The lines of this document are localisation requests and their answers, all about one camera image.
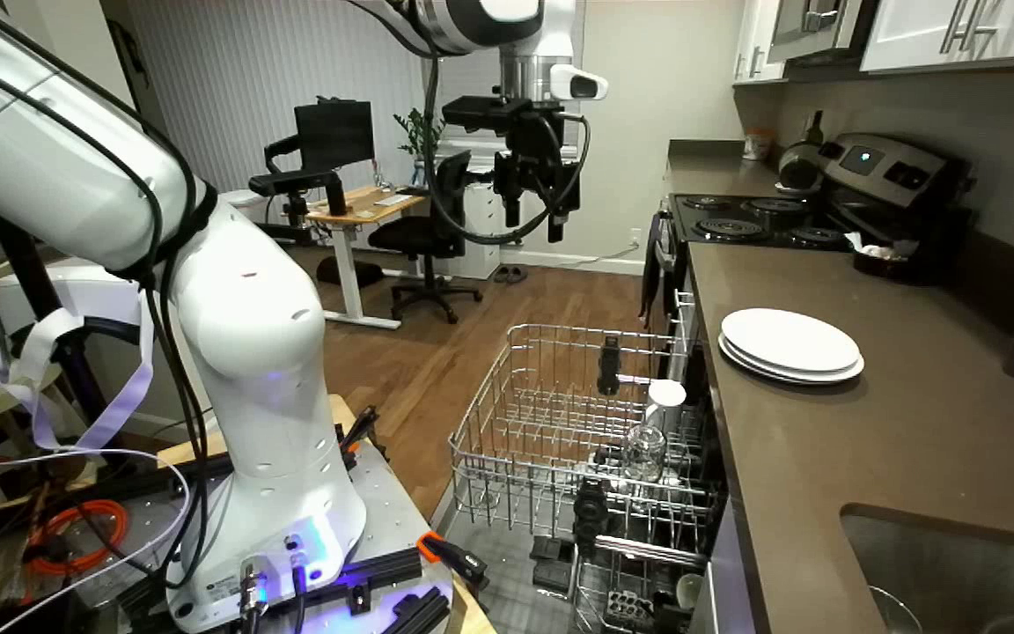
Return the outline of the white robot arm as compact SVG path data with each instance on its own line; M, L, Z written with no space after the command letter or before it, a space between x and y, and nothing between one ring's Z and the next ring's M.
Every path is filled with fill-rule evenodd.
M0 20L0 217L178 310L233 473L167 562L192 634L340 580L371 509L340 450L308 272L121 105Z

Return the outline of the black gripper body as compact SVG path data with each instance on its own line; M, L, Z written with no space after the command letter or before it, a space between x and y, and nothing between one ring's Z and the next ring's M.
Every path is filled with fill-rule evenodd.
M571 112L552 101L463 94L444 105L444 119L466 131L494 131L507 149L494 157L499 190L564 190L571 164L564 163L564 124Z

